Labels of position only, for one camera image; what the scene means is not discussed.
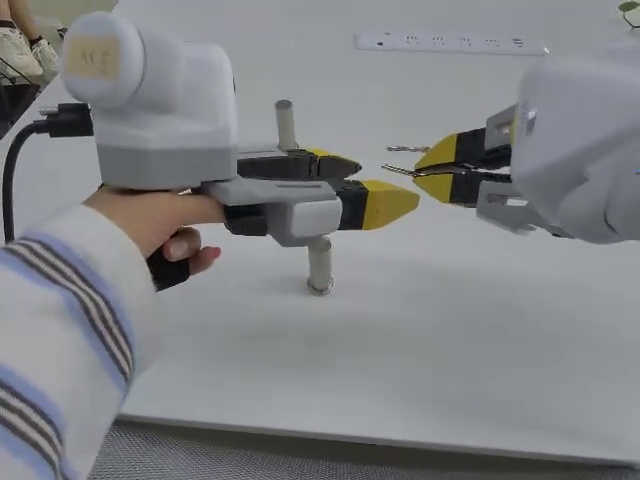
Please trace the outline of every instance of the power strip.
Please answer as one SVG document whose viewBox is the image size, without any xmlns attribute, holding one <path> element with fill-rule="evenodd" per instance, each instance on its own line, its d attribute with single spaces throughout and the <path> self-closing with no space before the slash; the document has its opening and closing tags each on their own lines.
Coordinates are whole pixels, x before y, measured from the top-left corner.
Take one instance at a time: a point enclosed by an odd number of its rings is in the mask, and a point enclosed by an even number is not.
<svg viewBox="0 0 640 480">
<path fill-rule="evenodd" d="M 358 33 L 358 50 L 475 53 L 483 55 L 546 55 L 549 50 L 538 40 L 464 33 Z"/>
</svg>

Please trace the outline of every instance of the striped shirt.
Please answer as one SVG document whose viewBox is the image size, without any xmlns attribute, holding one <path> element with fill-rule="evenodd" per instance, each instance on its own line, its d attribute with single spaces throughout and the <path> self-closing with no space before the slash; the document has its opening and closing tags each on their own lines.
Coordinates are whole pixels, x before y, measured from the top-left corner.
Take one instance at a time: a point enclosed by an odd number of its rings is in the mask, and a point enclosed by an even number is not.
<svg viewBox="0 0 640 480">
<path fill-rule="evenodd" d="M 0 478 L 87 478 L 149 364 L 146 263 L 80 206 L 0 249 L 0 282 Z"/>
</svg>

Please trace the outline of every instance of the white robot body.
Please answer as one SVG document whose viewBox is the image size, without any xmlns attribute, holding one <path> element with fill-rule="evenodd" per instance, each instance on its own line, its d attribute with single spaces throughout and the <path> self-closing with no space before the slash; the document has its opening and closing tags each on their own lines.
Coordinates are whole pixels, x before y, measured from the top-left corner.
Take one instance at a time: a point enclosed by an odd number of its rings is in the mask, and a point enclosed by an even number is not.
<svg viewBox="0 0 640 480">
<path fill-rule="evenodd" d="M 587 242 L 640 239 L 640 42 L 530 70 L 515 125 L 511 176 L 531 208 Z"/>
<path fill-rule="evenodd" d="M 74 23 L 62 64 L 66 88 L 92 106 L 106 184 L 156 190 L 236 176 L 233 72 L 221 47 L 98 12 Z"/>
</svg>

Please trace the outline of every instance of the finger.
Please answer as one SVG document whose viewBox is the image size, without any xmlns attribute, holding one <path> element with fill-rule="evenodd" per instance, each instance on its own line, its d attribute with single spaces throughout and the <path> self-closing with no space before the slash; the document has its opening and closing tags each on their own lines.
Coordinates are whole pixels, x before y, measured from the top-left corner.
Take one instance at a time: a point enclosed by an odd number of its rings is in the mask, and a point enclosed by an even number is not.
<svg viewBox="0 0 640 480">
<path fill-rule="evenodd" d="M 189 259 L 189 271 L 191 275 L 197 275 L 209 269 L 220 257 L 221 250 L 218 247 L 205 247 Z"/>
<path fill-rule="evenodd" d="M 201 247 L 200 232 L 195 228 L 181 228 L 162 246 L 162 252 L 167 260 L 177 262 L 195 255 Z"/>
<path fill-rule="evenodd" d="M 174 213 L 182 225 L 200 223 L 224 223 L 222 205 L 206 195 L 174 195 Z"/>
</svg>

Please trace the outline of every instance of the hand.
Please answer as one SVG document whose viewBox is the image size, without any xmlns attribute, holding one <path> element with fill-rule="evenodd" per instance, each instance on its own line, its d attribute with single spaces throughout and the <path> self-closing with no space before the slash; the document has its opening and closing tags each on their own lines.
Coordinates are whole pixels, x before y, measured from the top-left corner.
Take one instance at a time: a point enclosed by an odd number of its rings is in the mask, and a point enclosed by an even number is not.
<svg viewBox="0 0 640 480">
<path fill-rule="evenodd" d="M 217 247 L 201 246 L 200 234 L 188 225 L 223 223 L 222 206 L 204 195 L 172 192 L 125 192 L 100 188 L 84 204 L 124 231 L 144 258 L 162 247 L 167 260 L 189 258 L 191 274 L 207 270 L 220 256 Z"/>
</svg>

